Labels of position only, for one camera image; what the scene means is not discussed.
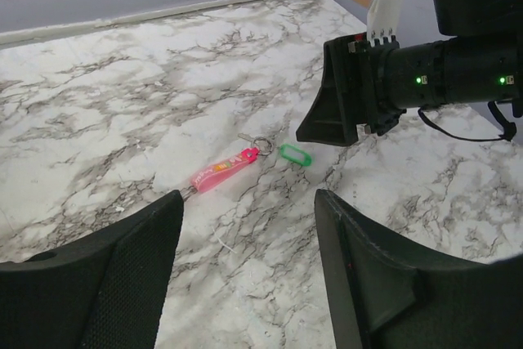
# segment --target black cable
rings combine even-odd
[[[500,135],[498,138],[492,138],[492,139],[473,139],[473,138],[464,138],[462,136],[455,136],[451,134],[450,132],[444,130],[434,122],[432,122],[423,112],[423,108],[418,109],[418,115],[420,119],[430,128],[434,128],[435,130],[445,134],[446,136],[450,136],[451,138],[457,139],[459,141],[468,141],[468,142],[496,142],[496,141],[511,141],[514,136],[516,135],[517,128],[515,123],[509,122],[501,113],[498,106],[494,101],[489,102],[489,110],[490,113],[494,116],[496,121],[503,127],[503,134]]]

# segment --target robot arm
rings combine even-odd
[[[515,136],[497,103],[523,115],[523,0],[434,0],[440,32],[455,37],[407,48],[396,41],[402,0],[356,1],[369,9],[367,34],[325,43],[322,86],[299,141],[349,146],[358,141],[357,124],[381,136],[408,108],[452,136],[423,111],[485,101],[503,127],[489,141]]]

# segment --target white marble surface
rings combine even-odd
[[[324,41],[363,30],[332,0],[267,0],[0,51],[1,260],[185,186],[246,147],[239,132],[295,142]],[[465,106],[437,117],[458,134],[497,133]],[[302,147],[309,168],[273,154],[188,201],[158,348],[334,347],[318,188],[446,253],[522,251],[521,147],[451,140],[412,113],[350,149]]]

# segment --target baseboard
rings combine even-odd
[[[202,2],[190,4],[187,6],[172,7],[164,10],[142,12],[130,16],[121,16],[108,20],[91,20],[67,25],[44,26],[34,29],[23,29],[0,34],[0,45],[16,46],[28,43],[46,41],[53,38],[63,38],[77,34],[85,34],[101,29],[109,29],[118,25],[135,24],[146,20],[156,20],[168,16],[176,16],[187,12],[201,11],[216,7],[229,6],[245,2],[254,2],[256,0],[215,0],[211,2]]]

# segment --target green key tag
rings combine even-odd
[[[292,145],[282,145],[279,148],[279,154],[284,159],[288,159],[289,161],[302,165],[303,167],[308,167],[312,164],[312,157],[310,155]]]

